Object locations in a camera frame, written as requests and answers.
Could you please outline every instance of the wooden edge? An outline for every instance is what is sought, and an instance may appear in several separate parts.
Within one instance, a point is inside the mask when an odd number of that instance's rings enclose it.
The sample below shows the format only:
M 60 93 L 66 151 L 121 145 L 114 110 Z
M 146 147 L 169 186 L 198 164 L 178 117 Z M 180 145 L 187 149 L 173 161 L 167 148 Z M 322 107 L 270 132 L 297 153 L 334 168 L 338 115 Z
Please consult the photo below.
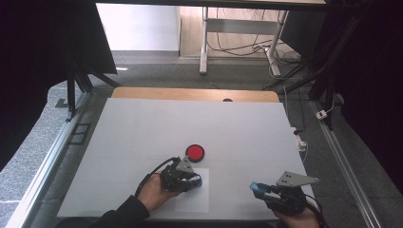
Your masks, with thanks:
M 222 102 L 278 103 L 278 94 L 273 91 L 224 90 L 198 88 L 161 88 L 161 87 L 117 87 L 112 98 L 185 100 Z

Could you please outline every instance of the metal stand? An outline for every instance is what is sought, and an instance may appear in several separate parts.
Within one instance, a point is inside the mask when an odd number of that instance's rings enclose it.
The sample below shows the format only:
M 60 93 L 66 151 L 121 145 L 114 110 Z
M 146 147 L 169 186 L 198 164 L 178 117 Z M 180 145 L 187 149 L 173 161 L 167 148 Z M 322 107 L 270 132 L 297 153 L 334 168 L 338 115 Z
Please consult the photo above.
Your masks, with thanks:
M 276 45 L 278 38 L 284 26 L 285 18 L 288 11 L 283 11 L 279 21 L 250 21 L 250 20 L 234 20 L 208 18 L 208 7 L 202 8 L 203 19 L 203 34 L 201 44 L 201 65 L 200 75 L 207 73 L 207 33 L 208 32 L 223 32 L 223 33 L 238 33 L 238 34 L 261 34 L 273 35 L 273 42 L 270 48 L 266 48 L 266 56 L 270 63 L 273 75 L 280 76 L 278 66 L 275 59 Z

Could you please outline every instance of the metal frame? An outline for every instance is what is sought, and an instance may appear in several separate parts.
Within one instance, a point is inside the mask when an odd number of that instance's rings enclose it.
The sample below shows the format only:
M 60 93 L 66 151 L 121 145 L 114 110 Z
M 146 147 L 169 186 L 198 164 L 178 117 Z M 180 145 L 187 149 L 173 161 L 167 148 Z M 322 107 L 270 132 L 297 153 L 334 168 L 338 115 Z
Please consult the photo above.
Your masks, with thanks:
M 318 109 L 314 102 L 311 102 L 311 108 L 314 111 L 314 114 L 318 112 Z M 335 133 L 329 130 L 325 122 L 319 121 L 319 124 L 328 144 L 332 149 L 338 167 L 340 168 L 341 173 L 344 176 L 344 180 L 347 182 L 347 185 L 349 186 L 350 191 L 357 202 L 358 208 L 361 211 L 362 217 L 367 223 L 367 226 L 372 228 L 382 227 L 374 211 L 374 208 L 368 200 L 367 194 L 362 189 L 361 184 L 355 176 L 353 168 L 351 167 L 346 155 L 344 154 L 344 151 L 341 148 Z
M 273 76 L 279 77 L 281 74 L 274 56 L 279 36 L 281 35 L 288 11 L 283 11 L 278 21 L 252 21 L 236 19 L 208 18 L 208 7 L 202 8 L 202 44 L 200 75 L 207 73 L 207 33 L 237 33 L 237 34 L 261 34 L 273 35 L 273 42 L 270 48 L 265 49 L 265 54 L 272 69 Z
M 34 206 L 36 200 L 39 197 L 39 194 L 45 185 L 48 177 L 53 169 L 54 164 L 57 162 L 59 156 L 61 155 L 68 137 L 70 136 L 75 124 L 77 124 L 81 115 L 83 114 L 83 107 L 87 105 L 89 101 L 89 94 L 83 93 L 78 101 L 77 106 L 80 107 L 77 109 L 76 115 L 71 119 L 71 121 L 66 121 L 59 132 L 59 135 L 56 137 L 53 145 L 51 146 L 49 152 L 45 156 L 44 161 L 39 167 L 38 171 L 35 174 L 35 177 L 32 179 L 26 193 L 22 197 L 20 203 L 12 214 L 9 223 L 7 224 L 7 228 L 14 227 L 23 227 L 27 218 L 30 215 L 31 209 Z

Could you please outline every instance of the table leg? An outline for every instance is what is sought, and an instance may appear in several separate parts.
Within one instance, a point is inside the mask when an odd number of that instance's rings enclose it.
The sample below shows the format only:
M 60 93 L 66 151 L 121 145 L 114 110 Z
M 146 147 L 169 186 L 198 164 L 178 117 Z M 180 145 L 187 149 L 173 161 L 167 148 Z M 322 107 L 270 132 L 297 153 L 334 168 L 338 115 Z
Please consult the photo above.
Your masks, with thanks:
M 275 32 L 275 34 L 273 36 L 273 43 L 270 46 L 270 48 L 265 49 L 267 59 L 269 60 L 270 68 L 272 69 L 273 76 L 275 76 L 275 77 L 278 77 L 278 76 L 281 75 L 279 70 L 278 70 L 278 66 L 277 66 L 277 63 L 276 63 L 276 58 L 275 58 L 274 53 L 276 51 L 278 38 L 279 38 L 279 35 L 281 34 L 282 28 L 284 26 L 284 21 L 285 21 L 285 17 L 287 16 L 287 13 L 288 13 L 288 11 L 283 11 L 282 12 L 282 15 L 280 16 L 279 21 L 278 21 L 278 26 L 276 28 L 276 32 Z
M 200 75 L 207 73 L 207 21 L 208 7 L 202 8 L 202 44 L 201 44 L 201 67 Z

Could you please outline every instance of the sleeve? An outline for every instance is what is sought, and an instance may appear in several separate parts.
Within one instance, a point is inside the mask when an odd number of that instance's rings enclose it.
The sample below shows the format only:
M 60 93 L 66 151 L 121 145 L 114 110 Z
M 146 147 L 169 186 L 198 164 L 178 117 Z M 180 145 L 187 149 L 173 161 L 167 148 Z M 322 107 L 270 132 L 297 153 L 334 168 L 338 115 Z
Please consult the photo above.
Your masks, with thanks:
M 118 210 L 108 211 L 91 224 L 90 228 L 123 228 L 137 227 L 144 219 L 150 216 L 145 206 L 135 197 L 130 196 Z

